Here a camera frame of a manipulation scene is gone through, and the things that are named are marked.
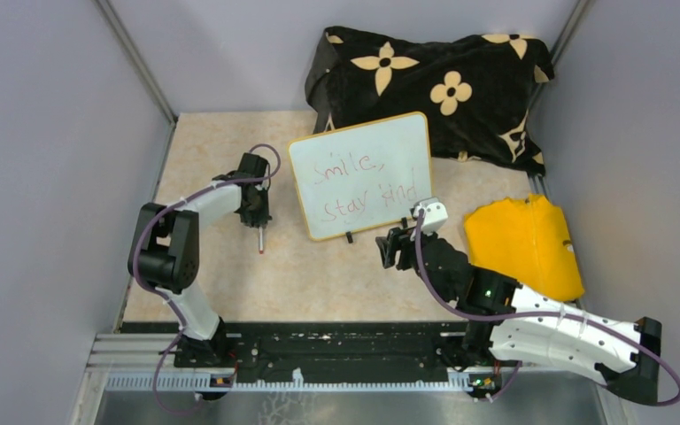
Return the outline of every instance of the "metal floor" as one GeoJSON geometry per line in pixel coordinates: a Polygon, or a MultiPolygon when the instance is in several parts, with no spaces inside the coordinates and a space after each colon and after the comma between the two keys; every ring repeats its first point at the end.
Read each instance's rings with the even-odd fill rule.
{"type": "MultiPolygon", "coordinates": [[[[162,393],[167,406],[185,409],[191,394],[162,393]]],[[[494,404],[473,403],[466,394],[233,393],[189,417],[163,412],[148,391],[107,391],[98,425],[386,425],[386,424],[571,424],[606,423],[593,382],[562,372],[521,371],[494,404]]]]}

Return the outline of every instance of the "black pillow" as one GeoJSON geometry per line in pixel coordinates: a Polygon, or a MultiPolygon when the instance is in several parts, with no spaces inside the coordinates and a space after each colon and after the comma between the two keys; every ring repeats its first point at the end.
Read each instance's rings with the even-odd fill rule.
{"type": "Polygon", "coordinates": [[[536,84],[552,78],[546,45],[524,35],[415,43],[329,27],[305,93],[318,113],[314,133],[420,111],[433,156],[543,174],[525,122],[536,84]]]}

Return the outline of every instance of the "black mounting plate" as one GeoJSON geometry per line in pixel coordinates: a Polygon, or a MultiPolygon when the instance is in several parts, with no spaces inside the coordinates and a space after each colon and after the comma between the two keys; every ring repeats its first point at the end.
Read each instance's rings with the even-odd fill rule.
{"type": "MultiPolygon", "coordinates": [[[[292,382],[300,367],[305,383],[446,382],[437,348],[462,340],[465,321],[429,322],[229,322],[228,350],[238,361],[238,381],[292,382]]],[[[125,322],[121,333],[175,333],[176,323],[125,322]]],[[[232,367],[174,352],[177,367],[232,367]]]]}

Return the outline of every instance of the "cable tie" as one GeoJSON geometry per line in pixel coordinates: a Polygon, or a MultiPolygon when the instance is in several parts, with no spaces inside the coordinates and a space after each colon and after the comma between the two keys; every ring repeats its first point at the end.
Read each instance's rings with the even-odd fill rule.
{"type": "Polygon", "coordinates": [[[567,312],[564,311],[564,303],[560,303],[559,307],[559,321],[556,322],[556,327],[558,328],[561,321],[564,320],[564,315],[567,314],[567,312]]]}
{"type": "Polygon", "coordinates": [[[588,312],[583,311],[583,324],[580,326],[580,334],[578,335],[578,337],[583,336],[583,332],[585,332],[585,329],[588,328],[588,317],[589,316],[590,315],[588,314],[588,312]]]}

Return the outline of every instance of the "marble pattern surface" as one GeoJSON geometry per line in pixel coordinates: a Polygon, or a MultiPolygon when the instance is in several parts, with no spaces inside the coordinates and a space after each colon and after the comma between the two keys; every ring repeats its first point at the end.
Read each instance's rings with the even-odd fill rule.
{"type": "MultiPolygon", "coordinates": [[[[215,175],[237,167],[256,143],[270,143],[282,168],[272,181],[273,221],[266,252],[257,230],[233,214],[202,232],[197,280],[210,305],[226,321],[432,321],[451,320],[412,270],[384,270],[374,238],[390,227],[312,242],[288,161],[288,142],[310,135],[314,112],[218,112],[183,114],[163,173],[157,202],[170,203],[203,188],[215,175]]],[[[260,154],[273,161],[268,150],[260,154]]],[[[467,251],[463,214],[505,197],[530,193],[525,173],[491,164],[434,158],[434,193],[450,219],[440,235],[467,251]]],[[[133,285],[125,321],[174,321],[160,298],[133,285]]]]}

